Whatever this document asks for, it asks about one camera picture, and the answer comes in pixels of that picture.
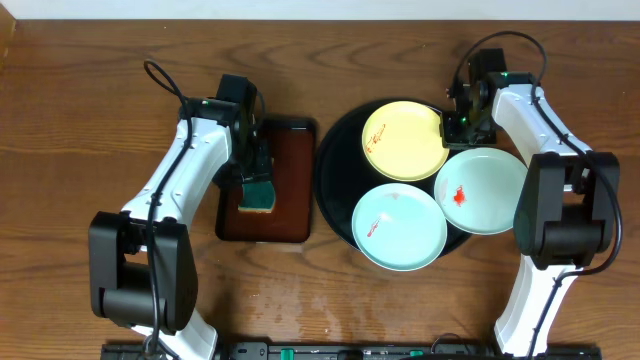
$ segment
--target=white background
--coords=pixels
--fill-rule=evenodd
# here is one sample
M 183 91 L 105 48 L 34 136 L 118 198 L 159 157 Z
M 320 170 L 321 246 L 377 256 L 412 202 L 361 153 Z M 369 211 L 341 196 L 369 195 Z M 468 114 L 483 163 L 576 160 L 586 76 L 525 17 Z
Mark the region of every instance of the white background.
M 0 0 L 16 19 L 640 20 L 640 0 Z

